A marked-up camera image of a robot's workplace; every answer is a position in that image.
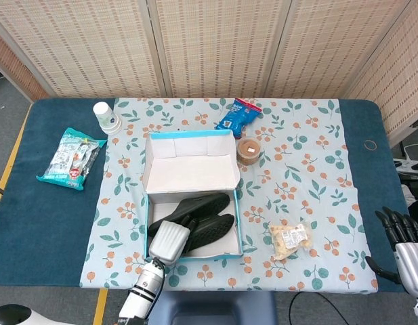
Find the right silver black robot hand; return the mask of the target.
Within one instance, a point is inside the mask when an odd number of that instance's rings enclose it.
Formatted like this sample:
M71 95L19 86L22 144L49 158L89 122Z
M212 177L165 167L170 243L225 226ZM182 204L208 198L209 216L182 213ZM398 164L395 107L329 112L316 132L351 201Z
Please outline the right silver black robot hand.
M407 214L388 207L382 209L375 214L385 230L398 271L383 269L370 256L365 261L379 277L403 285L407 293L418 299L418 223Z

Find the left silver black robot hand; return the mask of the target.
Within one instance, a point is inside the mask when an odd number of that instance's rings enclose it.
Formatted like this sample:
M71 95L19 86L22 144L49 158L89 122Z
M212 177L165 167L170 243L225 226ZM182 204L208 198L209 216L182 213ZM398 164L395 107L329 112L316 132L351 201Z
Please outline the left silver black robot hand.
M148 256L158 259L164 265L173 265L181 257L190 234L196 229L198 221L186 216L184 224L162 221L152 239Z

